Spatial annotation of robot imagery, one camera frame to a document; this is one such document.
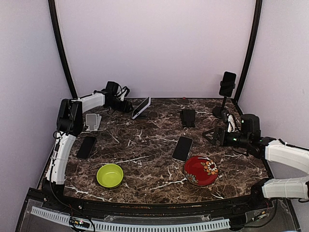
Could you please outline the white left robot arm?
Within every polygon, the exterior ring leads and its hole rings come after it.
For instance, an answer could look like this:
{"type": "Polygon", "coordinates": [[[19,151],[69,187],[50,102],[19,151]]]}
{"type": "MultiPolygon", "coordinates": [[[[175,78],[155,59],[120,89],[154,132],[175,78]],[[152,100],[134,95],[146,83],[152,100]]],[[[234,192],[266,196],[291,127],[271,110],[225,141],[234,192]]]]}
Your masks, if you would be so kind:
{"type": "Polygon", "coordinates": [[[68,199],[62,196],[65,171],[71,148],[84,128],[83,113],[101,106],[129,113],[133,107],[125,100],[128,93],[127,87],[120,91],[103,89],[81,98],[64,99],[61,102],[54,134],[55,145],[48,171],[42,181],[42,190],[51,194],[49,203],[56,210],[63,211],[68,207],[68,199]]]}

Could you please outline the black pole phone stand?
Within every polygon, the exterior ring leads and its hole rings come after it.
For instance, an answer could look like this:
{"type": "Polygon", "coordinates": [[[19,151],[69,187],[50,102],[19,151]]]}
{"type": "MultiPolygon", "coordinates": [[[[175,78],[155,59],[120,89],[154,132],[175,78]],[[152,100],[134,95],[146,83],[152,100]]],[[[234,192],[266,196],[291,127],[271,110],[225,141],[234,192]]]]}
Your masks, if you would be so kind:
{"type": "Polygon", "coordinates": [[[222,119],[222,111],[225,109],[226,100],[227,100],[227,97],[224,96],[221,106],[215,106],[213,108],[212,110],[213,116],[215,116],[218,119],[222,119]]]}

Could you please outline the black phone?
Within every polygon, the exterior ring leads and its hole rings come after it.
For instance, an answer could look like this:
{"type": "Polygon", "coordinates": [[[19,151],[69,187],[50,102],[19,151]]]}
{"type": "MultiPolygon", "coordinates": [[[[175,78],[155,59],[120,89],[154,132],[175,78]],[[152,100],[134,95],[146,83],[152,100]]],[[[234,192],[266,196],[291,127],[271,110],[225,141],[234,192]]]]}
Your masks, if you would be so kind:
{"type": "Polygon", "coordinates": [[[235,81],[237,75],[232,72],[224,72],[223,79],[220,82],[219,95],[224,97],[231,97],[235,88],[235,81]]]}

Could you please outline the white folding phone stand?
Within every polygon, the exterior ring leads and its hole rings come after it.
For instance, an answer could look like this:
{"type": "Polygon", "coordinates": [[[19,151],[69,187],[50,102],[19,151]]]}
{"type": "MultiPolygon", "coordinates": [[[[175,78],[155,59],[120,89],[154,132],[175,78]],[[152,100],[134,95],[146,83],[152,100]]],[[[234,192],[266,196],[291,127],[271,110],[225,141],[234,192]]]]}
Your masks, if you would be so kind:
{"type": "Polygon", "coordinates": [[[98,131],[102,116],[100,114],[86,114],[86,131],[98,131]]]}

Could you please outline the lavender phone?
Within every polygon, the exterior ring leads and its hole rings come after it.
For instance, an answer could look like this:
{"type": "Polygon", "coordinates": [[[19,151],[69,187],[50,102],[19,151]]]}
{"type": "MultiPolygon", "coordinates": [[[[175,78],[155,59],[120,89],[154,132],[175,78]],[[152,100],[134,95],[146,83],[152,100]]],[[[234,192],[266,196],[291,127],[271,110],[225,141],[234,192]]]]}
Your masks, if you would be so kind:
{"type": "Polygon", "coordinates": [[[151,104],[151,97],[146,98],[141,104],[139,104],[132,112],[131,118],[136,119],[144,110],[146,110],[151,104]]]}

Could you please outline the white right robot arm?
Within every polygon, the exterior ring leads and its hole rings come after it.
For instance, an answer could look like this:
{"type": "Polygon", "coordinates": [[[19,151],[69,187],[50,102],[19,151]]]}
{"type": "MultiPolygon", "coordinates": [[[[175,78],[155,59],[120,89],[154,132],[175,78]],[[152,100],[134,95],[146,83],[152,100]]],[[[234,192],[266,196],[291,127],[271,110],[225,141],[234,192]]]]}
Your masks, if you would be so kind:
{"type": "MultiPolygon", "coordinates": [[[[220,127],[202,133],[212,145],[243,148],[246,155],[257,159],[284,164],[309,173],[309,150],[288,144],[282,139],[261,137],[260,130],[228,132],[220,127]]],[[[246,205],[256,210],[265,199],[291,198],[309,201],[309,177],[288,179],[264,178],[251,187],[246,205]]]]}

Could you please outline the purple phone dark screen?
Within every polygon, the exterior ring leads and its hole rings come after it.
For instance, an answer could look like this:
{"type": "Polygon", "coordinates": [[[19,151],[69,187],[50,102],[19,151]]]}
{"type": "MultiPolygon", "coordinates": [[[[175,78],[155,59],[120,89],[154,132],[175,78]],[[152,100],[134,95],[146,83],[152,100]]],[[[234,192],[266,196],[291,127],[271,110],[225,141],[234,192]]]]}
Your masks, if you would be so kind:
{"type": "Polygon", "coordinates": [[[77,152],[76,158],[87,160],[90,157],[92,149],[95,146],[97,139],[96,137],[86,136],[77,152]]]}

